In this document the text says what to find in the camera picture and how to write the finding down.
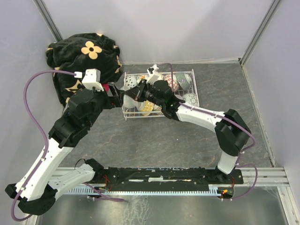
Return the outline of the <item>red patterned bowl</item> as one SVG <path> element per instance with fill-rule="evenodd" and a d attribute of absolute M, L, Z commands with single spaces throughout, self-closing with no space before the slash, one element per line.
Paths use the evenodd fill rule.
<path fill-rule="evenodd" d="M 124 81 L 124 90 L 127 91 L 137 85 L 137 80 L 134 75 L 126 75 Z"/>

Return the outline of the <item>yellow teal sun bowl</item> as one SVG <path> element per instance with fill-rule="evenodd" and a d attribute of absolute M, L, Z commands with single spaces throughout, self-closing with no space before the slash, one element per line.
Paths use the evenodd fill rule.
<path fill-rule="evenodd" d="M 137 110 L 142 116 L 149 116 L 152 113 L 153 108 L 154 104 L 152 102 L 144 101 L 138 105 Z"/>

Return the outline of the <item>blue triangle patterned bowl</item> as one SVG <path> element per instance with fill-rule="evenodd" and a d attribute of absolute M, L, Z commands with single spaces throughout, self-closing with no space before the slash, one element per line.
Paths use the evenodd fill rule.
<path fill-rule="evenodd" d="M 175 74 L 166 74 L 164 75 L 164 80 L 168 82 L 168 85 L 173 88 L 173 91 L 176 92 L 179 89 L 179 83 Z"/>

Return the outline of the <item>white wire dish rack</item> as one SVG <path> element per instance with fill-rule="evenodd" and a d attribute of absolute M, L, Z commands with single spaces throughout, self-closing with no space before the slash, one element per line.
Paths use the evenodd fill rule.
<path fill-rule="evenodd" d="M 199 106 L 199 98 L 195 83 L 194 71 L 176 71 L 171 77 L 171 72 L 160 73 L 173 87 L 174 94 L 181 99 L 186 100 L 192 105 Z M 134 84 L 142 78 L 148 78 L 147 73 L 124 75 L 124 90 L 132 88 Z M 129 97 L 124 97 L 122 112 L 125 120 L 137 118 L 158 118 L 164 117 L 161 108 L 148 101 L 140 103 Z"/>

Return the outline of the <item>grey geometric patterned bowl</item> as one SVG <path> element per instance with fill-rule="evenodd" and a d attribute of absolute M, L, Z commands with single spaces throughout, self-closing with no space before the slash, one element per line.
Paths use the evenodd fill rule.
<path fill-rule="evenodd" d="M 191 83 L 192 83 L 192 79 L 190 77 L 189 74 L 184 73 L 184 72 L 177 72 L 175 74 L 175 77 L 177 79 L 177 82 L 179 84 L 179 86 L 183 89 L 183 90 L 188 90 L 191 87 Z"/>

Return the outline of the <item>multicolour bowl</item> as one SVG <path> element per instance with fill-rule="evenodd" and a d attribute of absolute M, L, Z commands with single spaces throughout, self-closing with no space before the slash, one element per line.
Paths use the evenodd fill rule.
<path fill-rule="evenodd" d="M 199 107 L 198 97 L 194 93 L 187 93 L 182 96 L 185 103 Z"/>

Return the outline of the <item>plain white bowl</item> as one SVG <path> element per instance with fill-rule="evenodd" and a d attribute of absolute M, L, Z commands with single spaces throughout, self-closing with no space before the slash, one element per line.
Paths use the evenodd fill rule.
<path fill-rule="evenodd" d="M 125 92 L 124 92 L 124 98 L 123 98 L 123 106 L 125 108 L 135 108 L 138 106 L 138 102 L 134 101 L 131 97 L 129 97 Z"/>

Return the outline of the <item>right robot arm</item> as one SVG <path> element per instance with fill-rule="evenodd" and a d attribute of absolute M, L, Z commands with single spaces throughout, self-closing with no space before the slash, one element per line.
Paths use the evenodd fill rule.
<path fill-rule="evenodd" d="M 142 79 L 125 94 L 136 102 L 149 101 L 161 107 L 161 112 L 169 119 L 189 122 L 214 132 L 222 150 L 215 171 L 215 178 L 220 183 L 232 178 L 232 170 L 238 163 L 240 153 L 248 149 L 248 140 L 256 142 L 236 110 L 217 112 L 188 104 L 174 94 L 166 81 L 158 80 L 150 84 Z"/>

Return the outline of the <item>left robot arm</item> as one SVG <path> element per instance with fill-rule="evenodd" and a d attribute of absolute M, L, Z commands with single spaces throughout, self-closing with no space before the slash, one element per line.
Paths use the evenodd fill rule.
<path fill-rule="evenodd" d="M 23 213 L 40 216 L 67 191 L 82 183 L 98 183 L 105 177 L 104 167 L 92 158 L 61 178 L 52 179 L 62 160 L 88 134 L 100 113 L 122 107 L 124 91 L 112 82 L 108 86 L 111 96 L 96 88 L 73 94 L 30 170 L 18 183 L 7 185 L 5 192 Z"/>

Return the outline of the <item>red cloth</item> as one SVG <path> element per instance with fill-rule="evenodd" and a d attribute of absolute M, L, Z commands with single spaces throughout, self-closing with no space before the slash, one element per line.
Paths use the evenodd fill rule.
<path fill-rule="evenodd" d="M 109 91 L 109 85 L 106 83 L 106 84 L 102 84 L 103 88 L 105 89 L 106 92 Z"/>

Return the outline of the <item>black floral fleece blanket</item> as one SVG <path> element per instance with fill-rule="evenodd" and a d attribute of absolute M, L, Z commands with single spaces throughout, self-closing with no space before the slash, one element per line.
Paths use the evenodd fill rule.
<path fill-rule="evenodd" d="M 100 83 L 117 82 L 122 75 L 120 48 L 116 41 L 99 33 L 80 33 L 49 44 L 46 63 L 54 70 L 100 71 Z"/>

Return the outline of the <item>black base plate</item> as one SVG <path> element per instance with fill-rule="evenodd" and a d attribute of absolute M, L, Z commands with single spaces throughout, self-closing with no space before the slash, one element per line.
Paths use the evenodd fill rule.
<path fill-rule="evenodd" d="M 207 191 L 209 185 L 243 184 L 242 172 L 224 174 L 218 169 L 194 168 L 117 168 L 95 174 L 89 184 L 104 184 L 109 191 L 166 192 Z"/>

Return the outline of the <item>aluminium frame rail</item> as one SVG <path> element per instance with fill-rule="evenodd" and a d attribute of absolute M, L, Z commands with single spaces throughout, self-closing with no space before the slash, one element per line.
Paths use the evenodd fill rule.
<path fill-rule="evenodd" d="M 62 194 L 88 194 L 95 187 L 106 195 L 220 195 L 239 187 L 284 187 L 283 168 L 238 168 L 225 175 L 205 168 L 117 168 L 93 174 L 82 167 L 58 168 L 48 181 Z"/>

